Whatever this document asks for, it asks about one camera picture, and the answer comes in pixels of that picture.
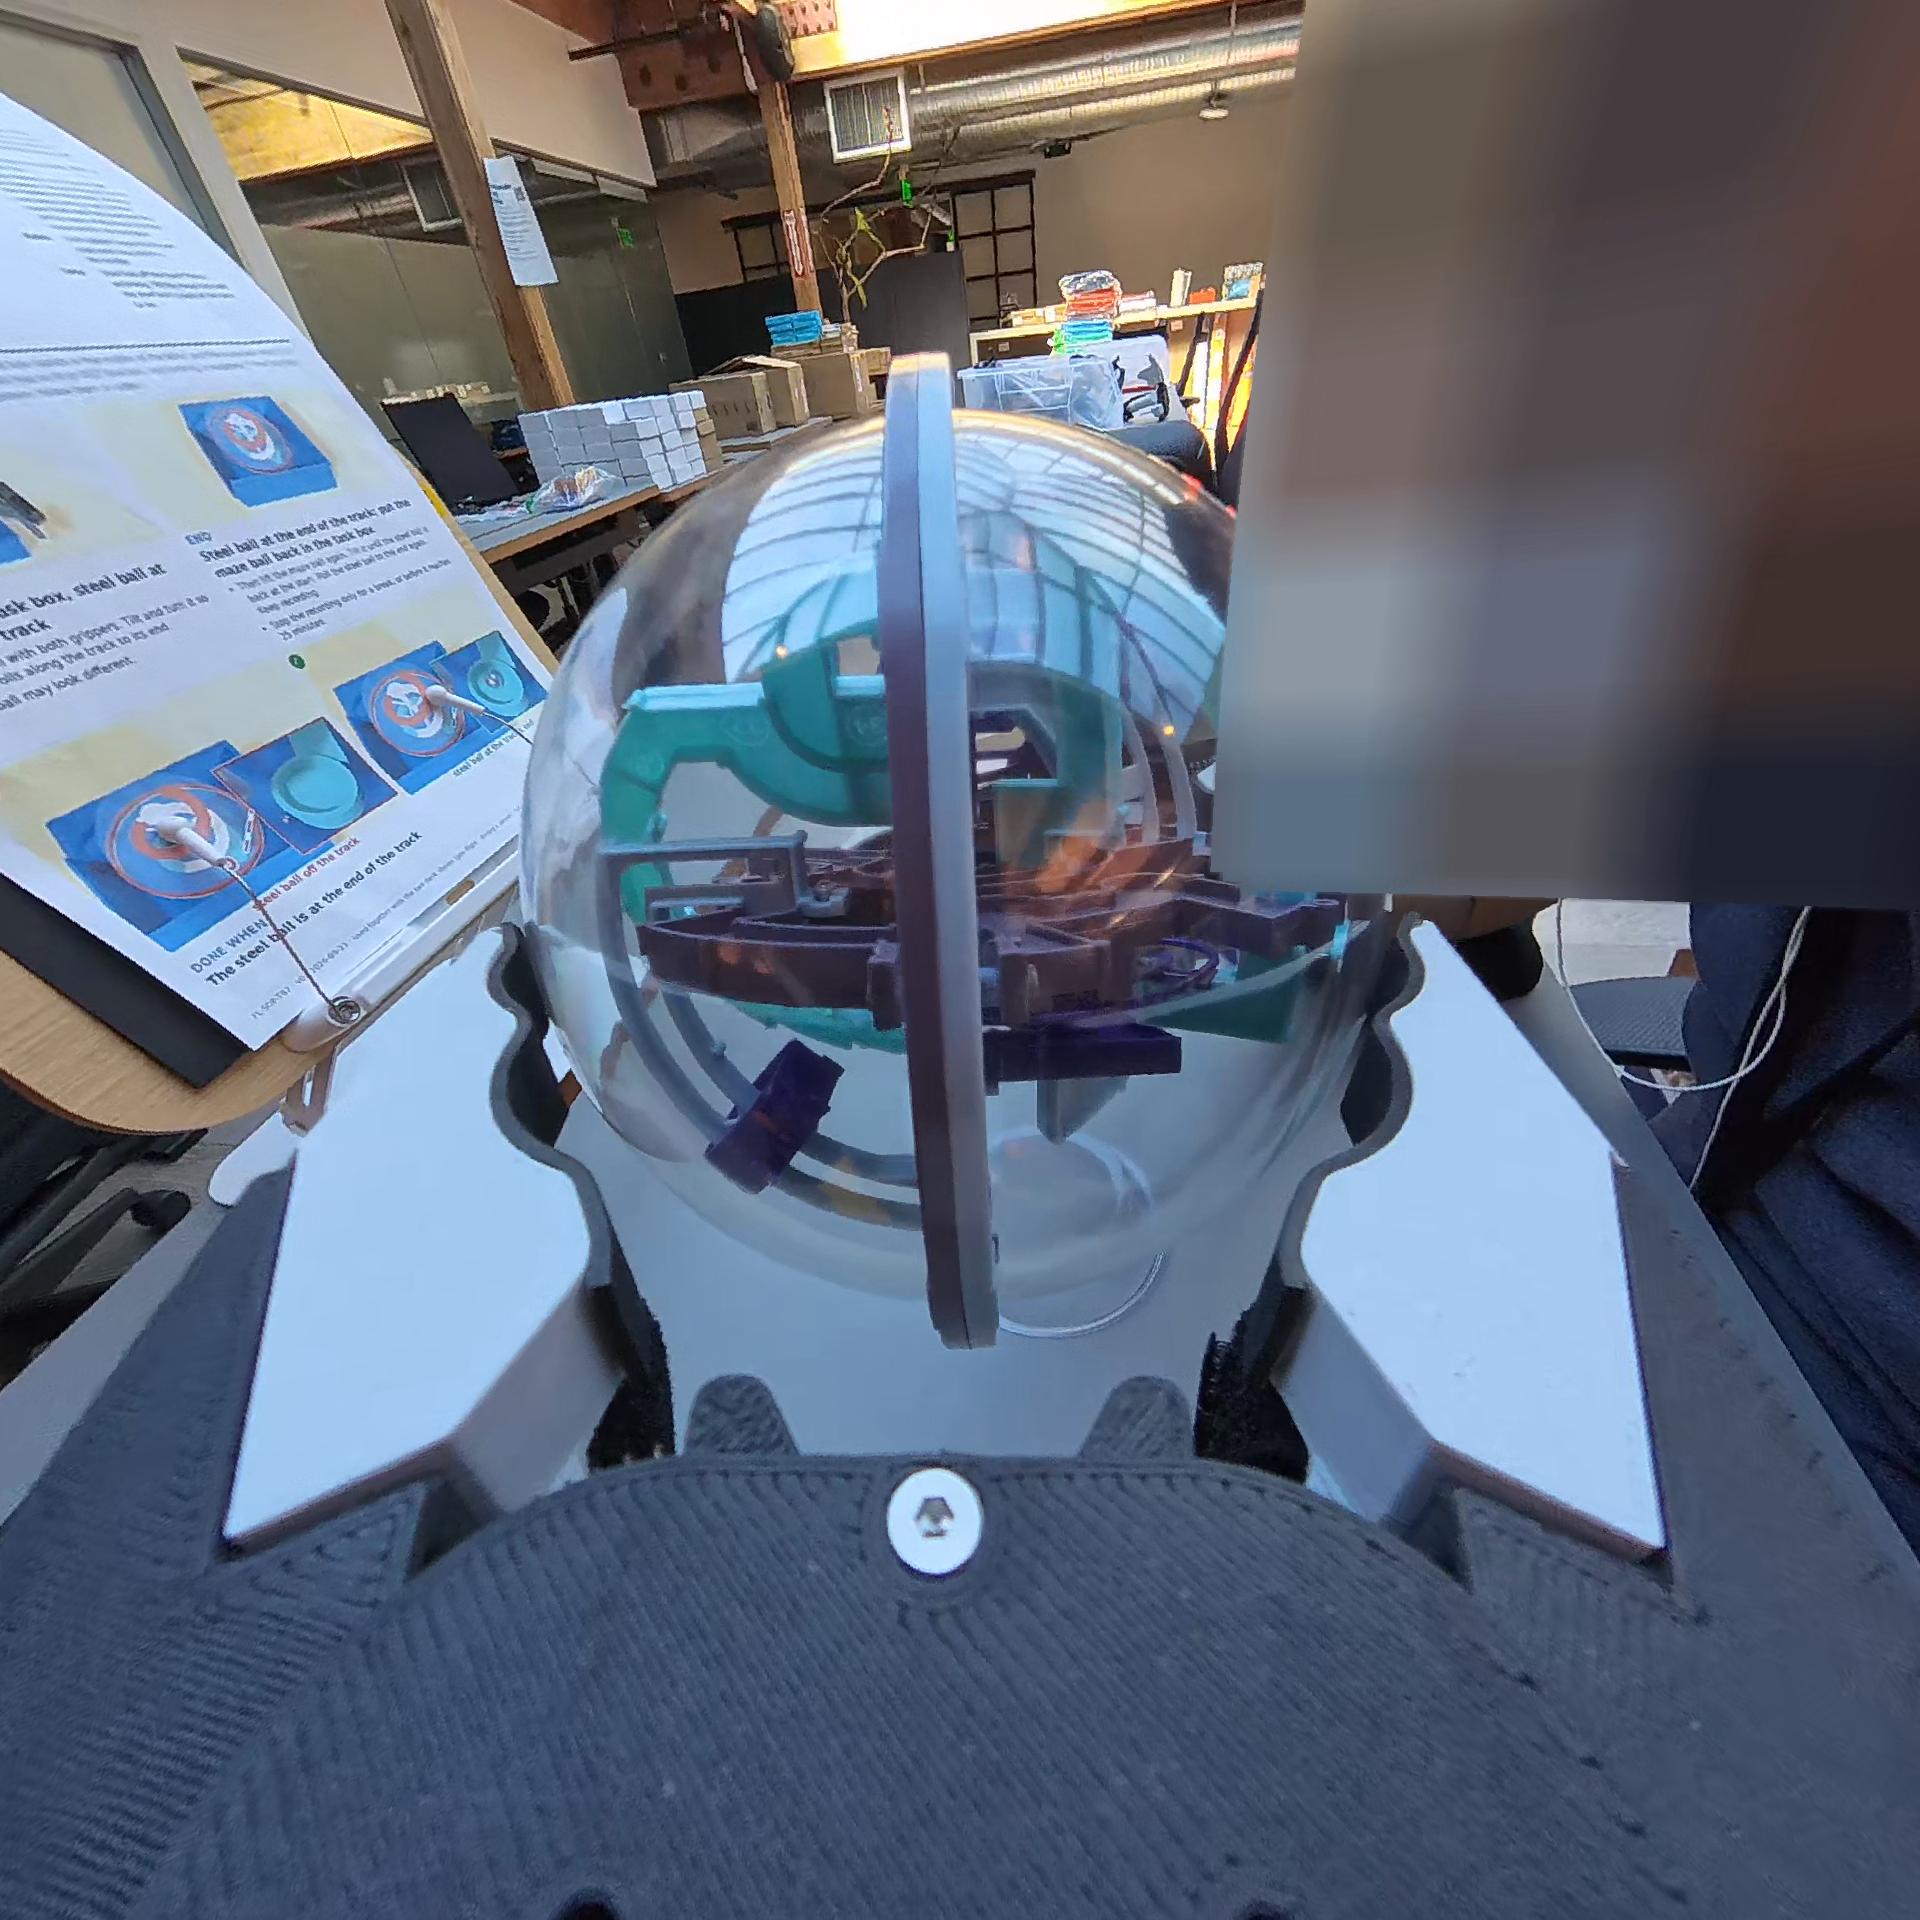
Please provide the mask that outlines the clear plastic ball stand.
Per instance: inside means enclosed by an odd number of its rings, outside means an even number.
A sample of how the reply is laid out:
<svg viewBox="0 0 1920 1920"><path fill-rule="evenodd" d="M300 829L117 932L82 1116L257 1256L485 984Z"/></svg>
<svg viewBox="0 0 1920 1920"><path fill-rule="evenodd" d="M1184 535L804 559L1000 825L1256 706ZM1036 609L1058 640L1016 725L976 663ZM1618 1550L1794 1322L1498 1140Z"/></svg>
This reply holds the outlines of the clear plastic ball stand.
<svg viewBox="0 0 1920 1920"><path fill-rule="evenodd" d="M1026 1126L992 1142L989 1175L1000 1332L1081 1336L1140 1305L1161 1276L1165 1233L1133 1159Z"/></svg>

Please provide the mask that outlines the wooden edged office desk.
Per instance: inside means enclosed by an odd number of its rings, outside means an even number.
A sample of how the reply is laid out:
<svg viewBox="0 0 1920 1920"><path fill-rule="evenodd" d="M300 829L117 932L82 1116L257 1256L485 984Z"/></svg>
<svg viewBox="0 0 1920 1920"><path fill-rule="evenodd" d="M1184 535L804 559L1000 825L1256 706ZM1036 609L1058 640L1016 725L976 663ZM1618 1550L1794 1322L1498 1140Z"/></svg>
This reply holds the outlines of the wooden edged office desk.
<svg viewBox="0 0 1920 1920"><path fill-rule="evenodd" d="M728 476L718 440L709 438L704 455L701 470L667 486L613 490L550 512L536 512L532 496L524 496L451 521L513 600L555 594L565 612L584 612L638 544Z"/></svg>

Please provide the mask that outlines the clear plastic maze ball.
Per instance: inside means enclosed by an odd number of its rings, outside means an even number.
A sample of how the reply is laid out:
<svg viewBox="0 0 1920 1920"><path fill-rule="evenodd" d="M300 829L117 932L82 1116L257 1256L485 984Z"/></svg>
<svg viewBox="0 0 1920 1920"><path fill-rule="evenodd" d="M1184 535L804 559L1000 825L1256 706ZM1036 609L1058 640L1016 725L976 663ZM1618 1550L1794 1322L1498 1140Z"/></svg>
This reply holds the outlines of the clear plastic maze ball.
<svg viewBox="0 0 1920 1920"><path fill-rule="evenodd" d="M1217 850L1230 575L1204 486L930 351L633 556L539 709L521 898L590 1104L709 1241L988 1349L994 1140L1133 1159L1161 1273L1275 1190L1394 935Z"/></svg>

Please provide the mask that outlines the stack of grey boxes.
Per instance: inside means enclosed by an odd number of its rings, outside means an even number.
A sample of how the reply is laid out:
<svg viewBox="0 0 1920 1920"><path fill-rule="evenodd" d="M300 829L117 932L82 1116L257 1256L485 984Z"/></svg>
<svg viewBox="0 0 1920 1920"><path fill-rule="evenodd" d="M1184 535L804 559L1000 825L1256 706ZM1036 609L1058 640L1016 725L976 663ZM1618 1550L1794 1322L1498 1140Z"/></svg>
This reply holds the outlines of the stack of grey boxes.
<svg viewBox="0 0 1920 1920"><path fill-rule="evenodd" d="M518 433L539 481L594 469L613 489L678 489L724 469L700 388L521 412Z"/></svg>

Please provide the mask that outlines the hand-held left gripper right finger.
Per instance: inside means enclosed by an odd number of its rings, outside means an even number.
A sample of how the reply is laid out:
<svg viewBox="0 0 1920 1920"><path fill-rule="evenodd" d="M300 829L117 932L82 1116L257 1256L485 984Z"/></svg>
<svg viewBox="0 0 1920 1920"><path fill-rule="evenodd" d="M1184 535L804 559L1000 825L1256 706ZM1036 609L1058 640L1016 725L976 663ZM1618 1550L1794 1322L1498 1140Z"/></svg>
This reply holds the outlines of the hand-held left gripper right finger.
<svg viewBox="0 0 1920 1920"><path fill-rule="evenodd" d="M1387 977L1196 1446L1404 1533L1462 1489L1665 1554L1614 1148L1443 932L1408 920Z"/></svg>

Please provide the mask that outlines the white paper notice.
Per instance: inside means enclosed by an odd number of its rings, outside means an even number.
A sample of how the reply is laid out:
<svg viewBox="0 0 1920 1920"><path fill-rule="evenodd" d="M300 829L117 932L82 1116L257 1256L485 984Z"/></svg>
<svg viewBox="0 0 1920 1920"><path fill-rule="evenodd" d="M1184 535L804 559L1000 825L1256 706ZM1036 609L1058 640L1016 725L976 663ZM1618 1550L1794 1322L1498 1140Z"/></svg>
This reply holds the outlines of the white paper notice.
<svg viewBox="0 0 1920 1920"><path fill-rule="evenodd" d="M509 152L485 158L488 192L496 231L513 280L521 288L547 288L560 280L555 258L538 217L521 164Z"/></svg>

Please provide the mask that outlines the black mesh office chair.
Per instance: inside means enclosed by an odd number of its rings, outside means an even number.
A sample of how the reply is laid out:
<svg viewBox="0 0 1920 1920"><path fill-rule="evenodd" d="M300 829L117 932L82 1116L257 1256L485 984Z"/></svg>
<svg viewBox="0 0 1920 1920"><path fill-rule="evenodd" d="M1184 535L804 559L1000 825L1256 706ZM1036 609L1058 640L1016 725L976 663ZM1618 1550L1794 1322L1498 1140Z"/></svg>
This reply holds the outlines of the black mesh office chair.
<svg viewBox="0 0 1920 1920"><path fill-rule="evenodd" d="M1618 1066L1686 1070L1692 976L1614 976L1573 982L1571 998L1600 1050Z"/></svg>

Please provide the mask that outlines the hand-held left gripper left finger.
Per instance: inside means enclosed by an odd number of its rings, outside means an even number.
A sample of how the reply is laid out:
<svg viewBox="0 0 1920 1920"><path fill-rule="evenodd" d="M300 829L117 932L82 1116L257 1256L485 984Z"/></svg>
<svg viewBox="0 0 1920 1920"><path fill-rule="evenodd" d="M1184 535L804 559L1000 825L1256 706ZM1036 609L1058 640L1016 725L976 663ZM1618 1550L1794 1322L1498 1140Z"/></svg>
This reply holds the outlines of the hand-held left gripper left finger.
<svg viewBox="0 0 1920 1920"><path fill-rule="evenodd" d="M292 1161L229 1545L432 1479L492 1519L672 1449L661 1327L560 1151L536 957L488 929L345 1049Z"/></svg>

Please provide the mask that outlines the white wall vent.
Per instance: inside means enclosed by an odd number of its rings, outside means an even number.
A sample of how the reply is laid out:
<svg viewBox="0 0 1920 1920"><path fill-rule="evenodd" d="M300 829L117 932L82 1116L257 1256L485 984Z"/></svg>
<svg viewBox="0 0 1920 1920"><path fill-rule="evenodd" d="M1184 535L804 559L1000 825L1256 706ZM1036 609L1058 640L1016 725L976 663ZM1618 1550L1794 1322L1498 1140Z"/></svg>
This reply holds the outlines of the white wall vent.
<svg viewBox="0 0 1920 1920"><path fill-rule="evenodd" d="M901 66L822 82L834 164L888 159L913 150L909 100Z"/></svg>

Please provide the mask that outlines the person's blue jeans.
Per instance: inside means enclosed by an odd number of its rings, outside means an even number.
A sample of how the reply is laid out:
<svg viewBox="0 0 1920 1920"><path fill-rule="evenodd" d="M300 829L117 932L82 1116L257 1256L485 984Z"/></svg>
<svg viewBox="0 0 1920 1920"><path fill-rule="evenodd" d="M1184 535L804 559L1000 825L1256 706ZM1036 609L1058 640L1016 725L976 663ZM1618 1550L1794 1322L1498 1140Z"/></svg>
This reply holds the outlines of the person's blue jeans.
<svg viewBox="0 0 1920 1920"><path fill-rule="evenodd" d="M1918 1545L1918 916L1694 902L1696 1081L1649 1119Z"/></svg>

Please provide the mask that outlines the clear plastic storage box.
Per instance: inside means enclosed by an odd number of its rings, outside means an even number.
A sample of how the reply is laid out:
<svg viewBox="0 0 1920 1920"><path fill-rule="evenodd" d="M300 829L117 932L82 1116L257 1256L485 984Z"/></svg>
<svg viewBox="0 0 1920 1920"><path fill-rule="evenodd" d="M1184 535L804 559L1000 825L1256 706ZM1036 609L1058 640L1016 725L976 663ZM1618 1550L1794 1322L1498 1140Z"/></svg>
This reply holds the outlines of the clear plastic storage box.
<svg viewBox="0 0 1920 1920"><path fill-rule="evenodd" d="M1118 351L1028 353L961 368L955 378L958 397L969 408L1099 433L1187 420L1184 402L1153 353L1133 364Z"/></svg>

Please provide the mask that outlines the silver ventilation duct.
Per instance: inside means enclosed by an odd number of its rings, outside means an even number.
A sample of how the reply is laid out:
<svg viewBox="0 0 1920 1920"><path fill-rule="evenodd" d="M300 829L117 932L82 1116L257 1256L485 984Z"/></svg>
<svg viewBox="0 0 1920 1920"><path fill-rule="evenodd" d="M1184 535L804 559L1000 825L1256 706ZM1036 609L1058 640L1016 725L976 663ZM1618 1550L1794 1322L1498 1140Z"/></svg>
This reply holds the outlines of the silver ventilation duct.
<svg viewBox="0 0 1920 1920"><path fill-rule="evenodd" d="M1292 78L1304 21L1261 12L1220 32L1140 39L1107 55L1057 56L968 79L907 82L913 152L994 152L1081 136L1213 97L1235 103ZM830 154L822 84L801 87L802 152Z"/></svg>

